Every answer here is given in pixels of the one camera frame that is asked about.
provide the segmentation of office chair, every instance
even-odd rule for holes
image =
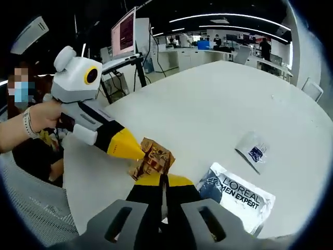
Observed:
[[[308,79],[306,80],[302,91],[304,93],[306,93],[309,97],[311,97],[313,100],[315,100],[316,102],[319,101],[319,99],[321,98],[322,94],[323,94],[323,89],[321,87],[319,87],[318,84],[314,83],[313,81],[311,81],[310,77],[308,77]]]
[[[251,48],[246,46],[240,46],[239,51],[234,59],[234,62],[237,64],[245,65],[246,61],[248,60],[251,54]]]

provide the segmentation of office desk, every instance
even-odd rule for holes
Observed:
[[[321,200],[333,159],[333,123],[305,93],[271,74],[217,61],[150,84],[106,111],[139,142],[148,137],[169,149],[176,158],[170,173],[197,183],[216,161],[274,194],[260,238],[297,232]],[[248,131],[270,145],[261,175],[235,151]],[[94,215],[126,199],[134,181],[126,160],[72,136],[64,147],[68,204],[82,234]]]

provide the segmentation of white cabinet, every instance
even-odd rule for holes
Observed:
[[[191,51],[189,49],[180,49],[178,51],[179,71],[191,68]]]
[[[204,64],[204,51],[191,51],[191,68]]]

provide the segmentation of ceiling light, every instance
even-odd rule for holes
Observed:
[[[158,34],[155,34],[155,35],[153,35],[153,36],[158,36],[158,35],[163,35],[164,33],[162,32],[162,33],[158,33]]]
[[[210,16],[236,16],[236,17],[248,17],[248,18],[253,18],[253,19],[257,19],[257,20],[261,20],[261,21],[265,21],[265,22],[270,22],[272,24],[275,24],[275,25],[278,25],[282,28],[285,28],[286,30],[291,30],[290,28],[280,24],[280,23],[277,23],[277,22],[273,22],[273,21],[270,21],[270,20],[267,20],[267,19],[264,19],[264,18],[261,18],[261,17],[255,17],[255,16],[249,16],[249,15],[243,15],[243,14],[232,14],[232,13],[215,13],[215,14],[202,14],[202,15],[195,15],[195,16],[190,16],[190,17],[183,17],[183,18],[178,18],[178,19],[174,19],[174,20],[171,20],[169,22],[177,22],[177,21],[181,21],[181,20],[185,20],[185,19],[190,19],[190,18],[195,18],[195,17],[210,17]]]
[[[214,23],[229,23],[228,20],[224,17],[223,19],[213,19],[213,20],[210,20],[211,22],[214,22]]]
[[[180,28],[180,29],[176,29],[176,30],[172,30],[172,31],[178,31],[178,30],[185,30],[185,28]]]
[[[199,26],[199,28],[237,28],[237,29],[244,29],[244,30],[252,30],[252,31],[256,31],[256,32],[260,32],[260,33],[263,33],[263,34],[266,34],[266,35],[270,35],[270,36],[273,36],[275,38],[278,38],[286,43],[288,43],[287,40],[283,39],[283,38],[280,38],[276,35],[272,35],[272,34],[269,34],[267,32],[264,32],[264,31],[260,31],[260,30],[255,30],[255,29],[250,29],[250,28],[245,28],[245,27],[239,27],[239,26],[229,26],[229,25],[202,25],[202,26]]]

